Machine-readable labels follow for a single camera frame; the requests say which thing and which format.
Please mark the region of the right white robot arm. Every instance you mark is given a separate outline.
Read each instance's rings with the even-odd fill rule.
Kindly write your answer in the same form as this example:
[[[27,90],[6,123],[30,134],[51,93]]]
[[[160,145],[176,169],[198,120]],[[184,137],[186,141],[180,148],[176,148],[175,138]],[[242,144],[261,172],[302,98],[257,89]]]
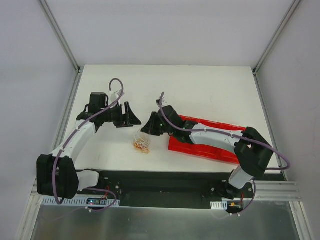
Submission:
[[[234,154],[238,167],[225,183],[214,188],[218,195],[230,200],[242,193],[246,183],[264,175],[273,155],[270,144],[255,128],[232,131],[206,126],[183,119],[170,105],[153,111],[141,132],[151,136],[168,134],[180,143],[210,146]]]

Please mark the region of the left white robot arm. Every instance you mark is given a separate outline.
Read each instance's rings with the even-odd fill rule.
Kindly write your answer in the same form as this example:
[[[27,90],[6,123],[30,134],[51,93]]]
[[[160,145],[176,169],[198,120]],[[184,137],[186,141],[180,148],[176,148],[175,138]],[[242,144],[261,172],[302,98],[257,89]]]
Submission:
[[[36,185],[40,195],[72,199],[77,192],[89,188],[99,195],[106,183],[96,170],[76,170],[75,162],[87,142],[105,123],[116,128],[141,125],[129,102],[109,103],[104,92],[92,92],[89,103],[76,118],[73,131],[50,154],[41,154],[36,161]]]

